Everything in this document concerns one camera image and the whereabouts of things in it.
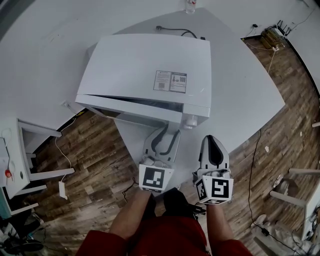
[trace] label sticker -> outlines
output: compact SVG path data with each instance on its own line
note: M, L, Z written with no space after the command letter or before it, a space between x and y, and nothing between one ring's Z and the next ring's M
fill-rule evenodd
M186 93L187 74L158 70L155 73L153 89L174 93Z

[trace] plastic bottle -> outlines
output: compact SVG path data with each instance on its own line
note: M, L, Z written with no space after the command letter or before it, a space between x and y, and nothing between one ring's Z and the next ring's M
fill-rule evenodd
M185 0L185 12L187 14L193 14L196 10L197 0Z

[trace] red shirt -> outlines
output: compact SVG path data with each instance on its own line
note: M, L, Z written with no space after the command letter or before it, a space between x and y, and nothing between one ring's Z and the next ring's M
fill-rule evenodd
M196 220L161 216L143 221L129 241L91 230L76 256L208 256L206 244L206 236ZM238 240L223 241L211 249L214 256L252 256Z

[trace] wooden floor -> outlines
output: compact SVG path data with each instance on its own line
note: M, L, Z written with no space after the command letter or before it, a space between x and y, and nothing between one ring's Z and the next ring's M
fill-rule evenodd
M263 47L254 39L247 42ZM252 52L268 70L273 52L259 49L252 49ZM288 45L275 54L269 74L285 106L261 129L253 165L251 208L253 218L266 213L270 220L281 220L289 228L297 229L303 220L302 210L271 198L269 192L278 175L285 175L289 168L319 167L320 127L311 127L312 123L320 121L319 100L304 67ZM236 238L253 255L264 255L251 236L248 207L249 175L258 137L259 131L230 154L233 199L223 207ZM108 231L125 204L122 191L132 184L132 177L137 176L138 170L114 122L91 112L80 116L63 131L63 137L57 140L57 144L75 169L74 174L64 178L68 200L59 197L58 179L51 179L46 183L48 189L29 195L26 201L39 203L35 211L45 221L45 244L74 255L89 230ZM54 140L40 149L37 161L38 172L69 167L68 161L55 147ZM315 176L292 178L300 187L298 197L301 199L310 197L318 182ZM184 183L181 191L190 203L197 202L191 181ZM127 197L133 192L134 189L130 190ZM157 213L163 210L160 204ZM199 221L206 230L205 217ZM44 230L36 235L42 241Z

